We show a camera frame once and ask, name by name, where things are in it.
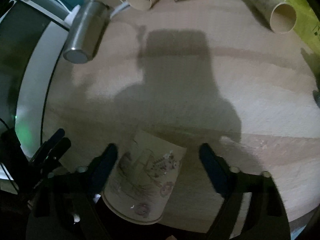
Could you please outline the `floral paper cup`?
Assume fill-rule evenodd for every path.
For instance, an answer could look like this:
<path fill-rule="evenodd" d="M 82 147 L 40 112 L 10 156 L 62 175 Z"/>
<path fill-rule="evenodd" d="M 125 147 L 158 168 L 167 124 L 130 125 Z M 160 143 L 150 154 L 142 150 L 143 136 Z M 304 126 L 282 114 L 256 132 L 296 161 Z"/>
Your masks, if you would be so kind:
<path fill-rule="evenodd" d="M 176 184 L 186 148 L 139 131 L 118 160 L 103 193 L 107 207 L 135 224 L 161 220 Z"/>

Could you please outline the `yellow plastic shopping bag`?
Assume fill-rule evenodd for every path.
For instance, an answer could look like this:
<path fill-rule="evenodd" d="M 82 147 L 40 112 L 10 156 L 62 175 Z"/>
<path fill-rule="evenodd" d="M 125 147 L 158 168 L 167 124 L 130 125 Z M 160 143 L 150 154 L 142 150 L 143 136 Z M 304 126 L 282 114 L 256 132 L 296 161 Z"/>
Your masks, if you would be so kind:
<path fill-rule="evenodd" d="M 297 23 L 294 27 L 298 36 L 319 56 L 319 19 L 307 0 L 284 0 L 297 12 Z"/>

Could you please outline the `right lying paper cup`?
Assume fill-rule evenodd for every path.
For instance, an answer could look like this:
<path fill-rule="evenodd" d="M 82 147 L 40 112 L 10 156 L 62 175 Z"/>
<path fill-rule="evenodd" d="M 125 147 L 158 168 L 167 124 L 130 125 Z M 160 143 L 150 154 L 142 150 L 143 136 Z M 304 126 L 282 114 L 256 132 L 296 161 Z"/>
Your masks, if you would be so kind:
<path fill-rule="evenodd" d="M 285 34 L 296 25 L 297 13 L 293 6 L 283 0 L 250 0 L 267 20 L 274 33 Z"/>

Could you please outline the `white desk lamp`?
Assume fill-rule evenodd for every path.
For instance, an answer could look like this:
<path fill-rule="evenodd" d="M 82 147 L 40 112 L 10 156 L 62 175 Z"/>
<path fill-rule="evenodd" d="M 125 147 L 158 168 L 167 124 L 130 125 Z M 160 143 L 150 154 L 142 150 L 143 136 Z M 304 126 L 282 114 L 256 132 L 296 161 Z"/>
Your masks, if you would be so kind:
<path fill-rule="evenodd" d="M 61 0 L 18 0 L 37 9 L 45 14 L 53 21 L 61 24 L 67 30 L 70 29 L 77 13 L 80 10 L 80 5 L 76 5 L 72 10 L 69 10 L 65 3 Z"/>

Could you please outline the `steel thermos tumbler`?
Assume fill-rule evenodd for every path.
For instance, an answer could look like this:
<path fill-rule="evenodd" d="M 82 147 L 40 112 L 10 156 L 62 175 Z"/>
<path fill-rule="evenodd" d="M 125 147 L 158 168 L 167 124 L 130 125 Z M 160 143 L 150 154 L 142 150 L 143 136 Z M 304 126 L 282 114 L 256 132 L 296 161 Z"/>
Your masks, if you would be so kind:
<path fill-rule="evenodd" d="M 84 64 L 95 57 L 109 23 L 109 8 L 99 1 L 83 4 L 71 25 L 63 50 L 65 60 Z"/>

